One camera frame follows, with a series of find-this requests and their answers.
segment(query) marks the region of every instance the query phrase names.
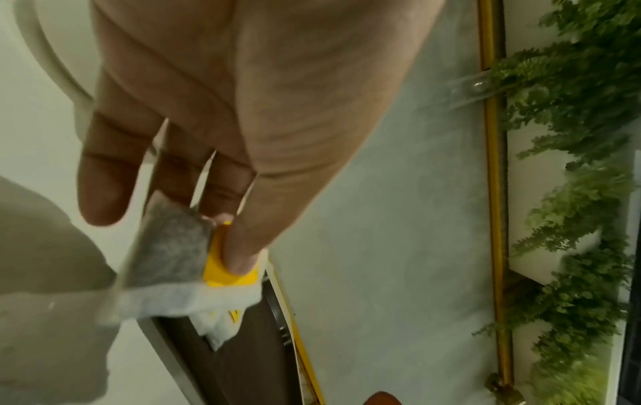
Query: hand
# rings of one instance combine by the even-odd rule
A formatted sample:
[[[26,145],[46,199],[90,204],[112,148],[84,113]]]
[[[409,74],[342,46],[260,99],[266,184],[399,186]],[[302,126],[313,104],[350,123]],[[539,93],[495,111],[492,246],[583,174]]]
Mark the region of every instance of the hand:
[[[78,171],[84,218],[127,210],[145,151],[169,121],[152,176],[188,205],[233,216],[231,272],[290,226],[389,106],[443,0],[93,0],[103,56]]]

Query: foliage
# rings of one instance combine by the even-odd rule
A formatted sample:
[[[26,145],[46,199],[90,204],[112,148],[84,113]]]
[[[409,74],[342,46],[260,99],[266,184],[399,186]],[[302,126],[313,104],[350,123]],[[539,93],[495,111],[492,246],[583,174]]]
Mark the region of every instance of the foliage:
[[[500,61],[491,79],[506,93],[507,129],[530,122],[549,133],[521,158],[556,149],[576,157],[573,170],[610,156],[641,115],[641,0],[554,0],[541,25],[571,36]]]
[[[567,177],[530,211],[526,224],[532,233],[514,244],[514,255],[540,247],[553,252],[575,248],[581,237],[611,223],[620,200],[634,189],[631,174],[604,163],[584,165]]]
[[[595,357],[586,356],[568,372],[553,376],[535,366],[530,384],[541,405],[600,405],[607,377]]]
[[[632,257],[625,254],[625,240],[604,230],[599,246],[566,256],[555,280],[512,305],[504,325],[488,325],[481,332],[496,328],[513,330],[543,320],[552,327],[534,345],[540,355],[540,374],[568,372],[576,362],[617,333],[616,323],[626,311],[613,292],[626,285],[632,275]]]

